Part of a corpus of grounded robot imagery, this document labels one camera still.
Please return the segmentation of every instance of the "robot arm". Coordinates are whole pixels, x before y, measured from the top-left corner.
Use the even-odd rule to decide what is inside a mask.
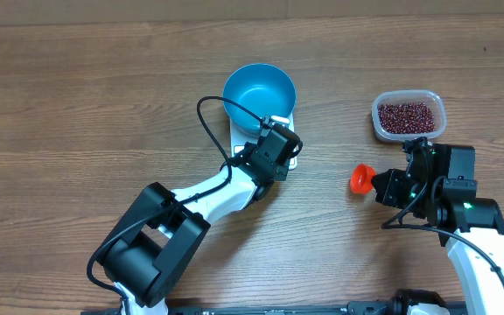
[[[436,227],[470,241],[493,259],[504,276],[504,220],[494,200],[476,198],[475,149],[431,144],[426,138],[406,141],[403,148],[409,161],[407,170],[391,169],[371,180],[376,201],[403,209],[395,216],[400,225],[390,227],[389,220],[383,228],[402,228],[402,217],[413,213],[428,221],[427,226],[416,228]],[[439,240],[447,247],[458,274],[469,314],[504,314],[504,287],[491,264],[457,238],[439,234]],[[432,308],[413,304],[405,313],[431,315],[444,311],[429,311]]]
[[[296,134],[275,123],[258,143],[246,143],[217,175],[202,183],[173,191],[159,183],[145,187],[96,255],[106,276],[128,298],[124,305],[129,306],[129,315],[165,314],[165,296],[211,224],[263,198],[275,181],[285,180],[300,145]],[[229,167],[232,176],[227,181]],[[157,228],[170,240],[161,248],[141,231],[144,225]]]
[[[504,276],[504,234],[483,227],[471,227],[470,232],[455,232],[486,252],[501,268]],[[491,266],[473,249],[461,241],[446,243],[458,279],[462,285],[469,314],[504,314],[504,288]]]

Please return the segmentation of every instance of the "red bean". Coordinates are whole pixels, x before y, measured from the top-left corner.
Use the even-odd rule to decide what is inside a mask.
[[[381,126],[393,134],[418,134],[435,130],[435,117],[424,102],[380,104]]]

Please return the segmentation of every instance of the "orange funnel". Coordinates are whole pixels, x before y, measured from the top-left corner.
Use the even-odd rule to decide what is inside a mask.
[[[376,175],[376,171],[364,164],[359,164],[353,170],[351,179],[349,180],[349,187],[353,193],[367,194],[373,189],[371,179]]]

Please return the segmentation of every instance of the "wooden table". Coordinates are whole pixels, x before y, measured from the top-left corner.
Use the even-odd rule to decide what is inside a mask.
[[[171,304],[327,305],[398,288],[460,300],[437,236],[380,230],[395,209],[353,196],[348,178],[360,162],[406,166],[375,139],[375,97],[431,89],[448,115],[438,141],[475,146],[478,195],[504,214],[504,15],[0,28],[0,314],[117,306],[86,279],[88,258],[149,183],[217,172],[195,103],[253,62],[297,86],[299,167],[212,227]],[[221,104],[203,110],[228,149]]]

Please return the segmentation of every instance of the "black cable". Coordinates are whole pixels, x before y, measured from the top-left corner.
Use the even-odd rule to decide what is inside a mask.
[[[441,179],[442,180],[446,179],[446,176],[441,175],[435,178],[435,181],[433,182],[433,187],[430,190],[430,202],[432,202],[433,204],[435,203],[435,193],[437,192],[438,181]]]
[[[464,237],[462,237],[460,235],[456,235],[451,232],[443,231],[442,229],[438,229],[436,227],[418,226],[418,225],[413,225],[413,224],[387,225],[387,226],[383,226],[382,228],[383,229],[407,228],[407,229],[435,232],[440,235],[446,235],[446,236],[449,236],[449,237],[456,239],[460,242],[463,242],[470,249],[475,250],[481,257],[483,257],[483,259],[485,259],[491,265],[491,271],[497,274],[497,277],[499,277],[500,283],[504,289],[504,276],[503,276],[503,273],[501,272],[501,267],[499,267],[488,254],[486,254],[478,246],[476,246],[471,241],[468,241]]]
[[[230,103],[232,105],[235,105],[237,108],[243,110],[245,113],[247,113],[250,116],[254,117],[257,121],[260,122],[260,126],[263,126],[263,120],[262,120],[262,118],[258,117],[256,114],[254,114],[251,111],[247,110],[246,108],[244,108],[242,105],[236,103],[235,101],[231,101],[231,100],[229,100],[227,98],[220,97],[220,96],[206,96],[206,97],[202,97],[198,101],[198,106],[196,108],[196,110],[198,111],[198,118],[199,118],[199,121],[201,122],[201,125],[206,130],[206,133],[209,135],[209,137],[211,137],[211,140],[213,140],[213,143],[215,144],[215,146],[217,146],[217,149],[219,149],[220,154],[222,154],[223,158],[225,158],[225,164],[228,165],[228,168],[227,168],[227,170],[228,170],[228,176],[227,176],[227,178],[225,178],[225,180],[221,184],[217,185],[216,187],[213,187],[213,188],[211,188],[209,190],[206,190],[204,192],[201,192],[201,193],[197,193],[197,194],[193,195],[190,198],[184,199],[184,200],[180,201],[181,204],[192,202],[192,201],[198,200],[199,198],[207,196],[208,194],[217,192],[218,190],[220,190],[221,188],[223,188],[224,186],[226,186],[231,181],[231,178],[233,177],[233,170],[232,170],[232,167],[230,167],[231,163],[230,163],[230,159],[228,158],[227,153],[225,152],[225,150],[223,150],[223,147],[221,146],[221,144],[219,143],[219,141],[217,141],[217,138],[215,138],[214,134],[211,132],[211,130],[209,129],[209,127],[207,127],[206,121],[203,119],[203,116],[201,115],[201,110],[200,110],[201,103],[203,103],[205,101],[208,101],[208,100],[219,100],[219,101],[224,101],[224,102],[228,102],[228,103]]]
[[[430,174],[429,160],[427,159],[427,154],[425,152],[425,149],[423,147],[418,147],[418,148],[419,148],[419,150],[421,150],[421,154],[423,154],[423,161],[425,161],[425,172],[426,172],[425,178],[427,178]],[[394,215],[392,218],[388,219],[386,222],[382,223],[382,227],[385,227],[396,220],[398,220],[398,222],[400,222],[400,224],[402,224],[403,217],[406,214],[408,214],[410,209],[421,199],[421,197],[423,197],[423,195],[426,191],[427,191],[427,181],[425,181],[425,184],[423,184],[423,187],[421,188],[421,190],[419,191],[417,196],[404,209],[402,209],[402,211],[400,211],[399,213]]]
[[[300,152],[301,152],[301,150],[302,150],[302,149],[303,149],[303,142],[302,142],[302,141],[299,141],[299,142],[298,142],[298,150],[296,150],[295,152],[292,152],[292,153],[290,154],[290,157],[289,157],[289,158],[294,158],[294,157],[296,157],[296,156],[298,155],[298,153],[300,153]]]
[[[195,195],[193,195],[192,197],[190,198],[187,198],[187,199],[184,199],[182,201],[179,201],[177,203],[174,203],[166,208],[163,208],[161,209],[161,211],[151,215],[151,216],[148,216],[144,219],[141,219],[139,220],[138,222],[132,224],[131,226],[125,228],[124,230],[122,230],[120,233],[114,235],[112,238],[110,238],[110,240],[108,240],[105,244],[103,244],[102,246],[100,246],[94,253],[93,255],[91,255],[91,258],[88,260],[88,264],[87,264],[87,278],[88,280],[90,280],[90,282],[92,282],[93,284],[96,284],[97,286],[103,288],[103,289],[106,289],[106,290],[109,290],[109,291],[113,291],[117,294],[120,295],[120,300],[121,300],[121,303],[122,303],[122,306],[124,307],[124,309],[126,310],[126,315],[130,315],[130,302],[128,300],[128,297],[126,296],[126,294],[116,288],[115,286],[113,285],[110,285],[110,284],[106,284],[100,280],[98,280],[94,275],[93,275],[93,266],[95,265],[95,261],[96,261],[96,257],[100,256],[102,251],[104,249],[106,249],[108,246],[112,245],[113,242],[116,242],[120,237],[122,237],[122,235],[124,235],[125,233],[127,233],[128,231],[130,231],[131,229],[141,225],[142,223],[144,222],[148,222],[156,217],[158,217],[160,214],[166,212],[167,210],[170,210],[171,207],[175,207],[176,205],[184,205],[188,202],[192,202],[192,201],[195,201],[195,200],[198,200],[202,197],[205,197],[211,193],[215,193],[217,191],[219,191],[221,188],[223,188],[224,186],[226,186],[228,183],[230,183],[231,181],[231,178],[233,177],[233,172],[232,172],[232,167],[230,166],[230,160],[227,156],[227,153],[225,152],[225,150],[223,150],[223,147],[221,146],[221,144],[219,143],[219,141],[217,141],[217,139],[215,138],[214,134],[211,132],[211,130],[207,127],[207,124],[206,122],[204,121],[203,119],[203,116],[201,115],[201,111],[200,111],[200,108],[201,108],[201,103],[204,102],[204,101],[207,101],[207,100],[219,100],[219,101],[224,101],[224,102],[228,102],[232,105],[235,105],[237,108],[243,110],[245,113],[251,115],[252,117],[254,117],[257,121],[260,122],[260,127],[266,127],[266,125],[263,123],[263,120],[262,118],[258,117],[256,114],[252,113],[251,111],[249,111],[248,109],[244,108],[242,105],[236,103],[235,101],[232,101],[232,100],[229,100],[227,98],[224,98],[224,97],[219,97],[219,96],[206,96],[206,97],[203,97],[201,98],[199,101],[198,101],[198,105],[196,107],[196,110],[198,111],[198,118],[199,118],[199,121],[201,122],[201,125],[203,126],[203,128],[206,130],[206,133],[211,137],[211,140],[213,140],[213,142],[215,143],[215,146],[217,146],[217,149],[219,149],[220,153],[222,154],[223,158],[225,158],[225,164],[228,165],[228,176],[227,178],[225,178],[225,180],[209,189],[209,190],[206,190],[204,192],[201,192],[201,193],[196,193]]]

